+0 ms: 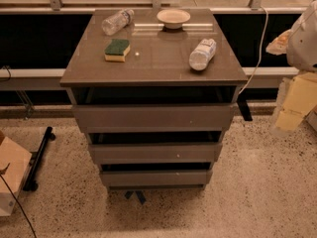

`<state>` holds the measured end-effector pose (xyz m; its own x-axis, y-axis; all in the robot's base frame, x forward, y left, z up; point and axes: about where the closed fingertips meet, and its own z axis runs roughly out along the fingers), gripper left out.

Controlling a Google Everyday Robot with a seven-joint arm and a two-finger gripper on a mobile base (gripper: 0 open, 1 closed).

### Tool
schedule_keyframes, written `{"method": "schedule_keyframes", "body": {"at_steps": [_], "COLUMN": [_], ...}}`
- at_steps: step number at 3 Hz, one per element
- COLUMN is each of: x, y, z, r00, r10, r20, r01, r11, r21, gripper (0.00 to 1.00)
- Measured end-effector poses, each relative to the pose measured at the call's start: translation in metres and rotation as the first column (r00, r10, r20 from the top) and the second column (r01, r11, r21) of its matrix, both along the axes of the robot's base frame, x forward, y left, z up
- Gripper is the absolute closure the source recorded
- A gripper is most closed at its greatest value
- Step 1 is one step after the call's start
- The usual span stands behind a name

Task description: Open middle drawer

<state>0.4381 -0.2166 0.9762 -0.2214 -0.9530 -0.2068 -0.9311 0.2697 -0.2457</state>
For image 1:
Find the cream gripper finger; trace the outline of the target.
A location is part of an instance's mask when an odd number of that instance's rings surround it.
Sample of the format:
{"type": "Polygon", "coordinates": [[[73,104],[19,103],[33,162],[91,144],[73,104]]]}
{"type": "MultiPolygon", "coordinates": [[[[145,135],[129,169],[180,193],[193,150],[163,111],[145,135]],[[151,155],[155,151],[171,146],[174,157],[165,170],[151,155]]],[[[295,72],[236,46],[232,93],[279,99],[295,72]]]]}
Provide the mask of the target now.
{"type": "Polygon", "coordinates": [[[274,136],[288,136],[317,106],[317,74],[300,73],[284,78],[279,86],[270,131],[274,136]]]}
{"type": "Polygon", "coordinates": [[[265,51],[271,55],[280,56],[287,53],[288,40],[291,34],[291,30],[286,30],[270,42],[265,51]]]}

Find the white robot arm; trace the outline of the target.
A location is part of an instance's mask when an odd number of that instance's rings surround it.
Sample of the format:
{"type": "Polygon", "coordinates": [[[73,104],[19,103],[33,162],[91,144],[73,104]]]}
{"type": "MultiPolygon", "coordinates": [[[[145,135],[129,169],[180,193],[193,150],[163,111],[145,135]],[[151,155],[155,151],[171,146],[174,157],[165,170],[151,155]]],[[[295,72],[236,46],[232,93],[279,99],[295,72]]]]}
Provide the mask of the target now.
{"type": "Polygon", "coordinates": [[[292,79],[282,80],[272,115],[271,133],[286,136],[317,106],[317,0],[265,51],[277,56],[286,54],[288,64],[298,69],[292,79]]]}

